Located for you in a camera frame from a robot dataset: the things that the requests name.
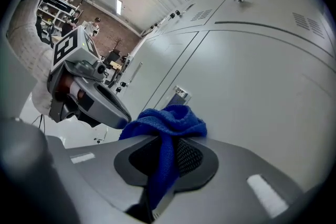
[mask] black mesh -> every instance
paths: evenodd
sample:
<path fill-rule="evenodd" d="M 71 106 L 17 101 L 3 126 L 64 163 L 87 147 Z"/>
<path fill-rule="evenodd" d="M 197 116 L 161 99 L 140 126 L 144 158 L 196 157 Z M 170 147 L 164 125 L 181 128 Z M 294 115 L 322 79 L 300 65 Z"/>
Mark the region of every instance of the black mesh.
<path fill-rule="evenodd" d="M 180 138 L 174 138 L 175 161 L 180 172 L 180 177 L 192 172 L 200 166 L 203 154 L 200 150 L 189 145 Z M 160 147 L 162 140 L 158 136 L 142 148 L 133 152 L 130 163 L 143 174 L 152 175 L 159 165 Z"/>

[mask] ceiling light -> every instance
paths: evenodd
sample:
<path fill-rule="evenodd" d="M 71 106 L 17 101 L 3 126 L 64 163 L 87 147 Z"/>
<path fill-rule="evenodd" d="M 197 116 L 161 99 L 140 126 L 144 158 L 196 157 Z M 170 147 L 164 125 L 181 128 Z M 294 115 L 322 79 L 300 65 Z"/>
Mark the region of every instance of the ceiling light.
<path fill-rule="evenodd" d="M 120 0 L 117 0 L 117 13 L 121 15 L 121 6 L 122 2 Z"/>

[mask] blue towel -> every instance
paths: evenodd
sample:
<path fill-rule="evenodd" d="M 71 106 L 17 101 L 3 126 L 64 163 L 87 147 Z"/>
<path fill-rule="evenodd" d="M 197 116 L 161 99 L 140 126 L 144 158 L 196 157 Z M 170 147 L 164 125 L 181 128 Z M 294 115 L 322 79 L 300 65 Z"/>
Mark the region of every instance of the blue towel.
<path fill-rule="evenodd" d="M 143 134 L 159 135 L 162 139 L 159 166 L 148 182 L 152 210 L 179 177 L 172 136 L 206 136 L 206 133 L 205 123 L 186 105 L 170 105 L 161 111 L 147 109 L 122 131 L 119 140 Z"/>

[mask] door handle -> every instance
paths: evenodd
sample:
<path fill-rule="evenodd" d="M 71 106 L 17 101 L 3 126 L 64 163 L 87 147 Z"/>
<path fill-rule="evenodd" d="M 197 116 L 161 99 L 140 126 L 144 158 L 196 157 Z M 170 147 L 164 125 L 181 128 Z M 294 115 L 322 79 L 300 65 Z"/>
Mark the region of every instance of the door handle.
<path fill-rule="evenodd" d="M 130 82 L 127 83 L 126 87 L 128 87 L 129 84 L 131 84 L 131 82 L 133 81 L 133 79 L 135 78 L 135 76 L 137 75 L 137 73 L 139 72 L 140 68 L 142 67 L 143 65 L 143 62 L 141 62 L 138 67 L 136 68 L 134 74 L 132 75 L 131 79 L 130 79 Z"/>

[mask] brick wall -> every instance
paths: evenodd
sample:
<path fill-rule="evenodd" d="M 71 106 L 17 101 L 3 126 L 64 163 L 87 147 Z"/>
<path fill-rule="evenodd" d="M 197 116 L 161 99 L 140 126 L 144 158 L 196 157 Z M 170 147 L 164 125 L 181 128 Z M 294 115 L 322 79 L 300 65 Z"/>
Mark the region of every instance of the brick wall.
<path fill-rule="evenodd" d="M 77 6 L 80 1 L 81 0 L 74 0 L 72 4 Z M 101 19 L 99 23 L 99 33 L 94 39 L 94 43 L 100 55 L 107 56 L 109 54 L 109 51 L 115 46 L 116 38 L 122 39 L 117 47 L 117 49 L 121 51 L 121 56 L 130 53 L 139 42 L 140 38 L 135 33 L 89 3 L 83 1 L 79 8 L 83 10 L 83 13 L 79 17 L 78 25 L 81 25 L 84 20 L 91 22 L 96 17 Z"/>

